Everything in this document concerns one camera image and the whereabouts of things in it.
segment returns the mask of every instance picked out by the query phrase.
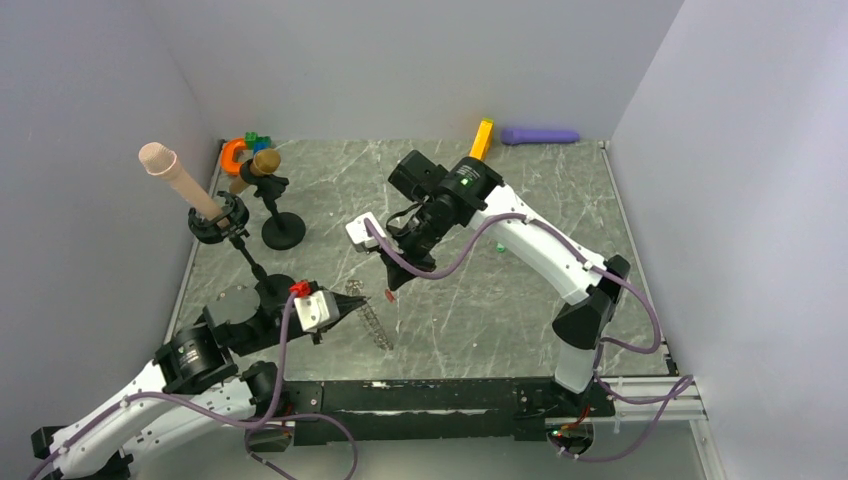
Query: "black stand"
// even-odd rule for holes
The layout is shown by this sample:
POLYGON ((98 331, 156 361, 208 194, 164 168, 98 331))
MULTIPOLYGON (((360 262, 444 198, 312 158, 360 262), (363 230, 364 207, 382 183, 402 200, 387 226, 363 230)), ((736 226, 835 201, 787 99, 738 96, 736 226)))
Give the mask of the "black stand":
POLYGON ((271 218, 262 225, 262 241, 273 250, 296 247, 306 235, 306 224, 294 213, 277 210, 277 199, 286 191, 289 179, 276 175, 256 176, 250 171, 252 164, 253 159, 244 162, 239 169, 239 176, 245 183, 256 185, 253 196, 261 198, 265 208, 271 212, 271 218))
POLYGON ((211 220, 204 220, 192 208, 188 211, 188 228, 201 243, 211 245, 221 243, 225 238, 228 239, 250 264, 250 272, 256 278, 255 288, 259 293, 262 306, 268 311, 272 311, 286 303, 289 296, 289 287, 294 285, 294 280, 288 275, 279 273, 268 275, 262 265, 256 263, 250 252, 247 251, 247 245, 245 245, 243 238, 250 236, 244 229, 250 218, 250 212, 239 197, 228 192, 218 192, 218 196, 225 199, 224 206, 221 207, 223 213, 211 220), (229 225, 221 228, 218 222, 223 219, 226 219, 229 225))

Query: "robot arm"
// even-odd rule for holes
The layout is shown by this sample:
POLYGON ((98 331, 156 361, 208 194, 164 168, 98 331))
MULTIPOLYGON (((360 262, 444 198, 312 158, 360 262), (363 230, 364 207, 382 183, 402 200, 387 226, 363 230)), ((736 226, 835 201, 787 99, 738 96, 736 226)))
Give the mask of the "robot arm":
MULTIPOLYGON (((301 282, 292 292, 298 297, 282 337, 287 340, 309 334, 320 341, 321 333, 365 303, 364 297, 337 294, 315 283, 301 282)), ((257 362, 234 378, 238 367, 230 350, 248 354, 279 343, 280 310, 267 311, 256 290, 225 291, 204 309, 197 324, 177 332, 136 378, 100 407, 67 427, 43 427, 33 433, 35 456, 53 458, 52 472, 44 478, 127 478, 154 456, 220 425, 206 415, 175 408, 169 395, 236 420, 265 414, 272 404, 276 365, 257 362), (153 394, 134 398, 142 392, 153 394), (79 438, 69 442, 75 436, 79 438)), ((278 403, 278 411, 287 406, 285 399, 278 403)))
POLYGON ((400 258, 425 272, 435 270, 436 263, 430 251, 454 225, 474 230, 486 225, 488 235, 539 272, 565 300, 565 307, 552 324, 560 341, 554 378, 571 395, 569 401, 582 403, 581 396, 592 379, 601 332, 612 318, 620 294, 617 284, 588 267, 595 265, 626 278, 630 270, 627 261, 617 255, 605 260, 578 245, 539 216, 500 175, 477 159, 466 157, 447 171, 413 150, 398 163, 388 180, 418 205, 415 213, 403 227, 386 225, 388 236, 374 215, 367 213, 347 225, 347 234, 357 250, 380 251, 380 258, 386 264, 389 289, 400 288, 415 275, 386 253, 367 225, 370 224, 382 240, 390 236, 400 249, 400 258), (518 214, 523 219, 488 225, 491 222, 487 220, 506 213, 518 214), (587 264, 578 262, 560 240, 540 227, 540 223, 579 250, 587 264))

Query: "small green piece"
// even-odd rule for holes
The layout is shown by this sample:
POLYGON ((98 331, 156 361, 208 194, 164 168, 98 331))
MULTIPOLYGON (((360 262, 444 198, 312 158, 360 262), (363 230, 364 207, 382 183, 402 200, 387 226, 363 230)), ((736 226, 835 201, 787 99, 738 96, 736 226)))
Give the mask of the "small green piece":
POLYGON ((244 134, 244 143, 247 144, 248 149, 253 150, 253 145, 256 143, 256 140, 259 139, 258 137, 259 136, 256 132, 247 132, 244 134))

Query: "red clip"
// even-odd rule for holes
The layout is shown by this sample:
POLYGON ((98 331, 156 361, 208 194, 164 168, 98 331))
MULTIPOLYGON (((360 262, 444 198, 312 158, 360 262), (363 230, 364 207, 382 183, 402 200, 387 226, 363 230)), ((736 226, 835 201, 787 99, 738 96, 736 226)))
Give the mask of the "red clip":
POLYGON ((291 287, 289 287, 289 291, 297 294, 297 298, 307 297, 312 294, 312 289, 309 288, 309 282, 306 280, 302 282, 297 282, 291 287))

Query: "gray marble table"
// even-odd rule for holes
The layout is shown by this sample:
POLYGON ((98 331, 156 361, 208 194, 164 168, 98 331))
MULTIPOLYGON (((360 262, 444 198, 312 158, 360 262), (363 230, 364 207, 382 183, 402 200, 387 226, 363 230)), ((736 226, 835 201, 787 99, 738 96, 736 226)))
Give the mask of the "gray marble table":
MULTIPOLYGON (((309 338, 288 344, 290 380, 377 380, 479 378, 551 375, 556 339, 550 327, 561 307, 557 292, 509 251, 498 253, 482 237, 457 272, 440 281, 416 279, 397 300, 384 296, 385 267, 378 255, 353 250, 344 225, 373 211, 381 221, 408 202, 386 182, 394 165, 411 149, 450 169, 470 149, 466 141, 291 141, 279 145, 279 175, 291 181, 279 200, 281 211, 300 215, 306 238, 296 248, 276 252, 260 238, 269 214, 252 195, 242 194, 251 212, 247 244, 268 273, 314 279, 344 292, 349 279, 363 282, 364 294, 394 344, 383 351, 355 314, 314 346, 309 338)), ((609 257, 619 253, 633 265, 631 281, 644 288, 633 245, 615 197, 610 173, 596 142, 574 145, 504 147, 494 144, 487 162, 548 221, 584 246, 609 257)), ((221 173, 218 189, 230 178, 221 173)), ((434 249, 439 266, 449 264, 471 232, 454 227, 434 249)), ((229 286, 253 285, 244 259, 229 245, 198 248, 177 328, 192 323, 203 305, 229 286)), ((606 333, 646 345, 651 328, 638 301, 625 295, 606 333)), ((241 368, 256 360, 276 360, 278 347, 238 358, 241 368)), ((667 374, 662 354, 637 355, 610 347, 604 375, 667 374)))

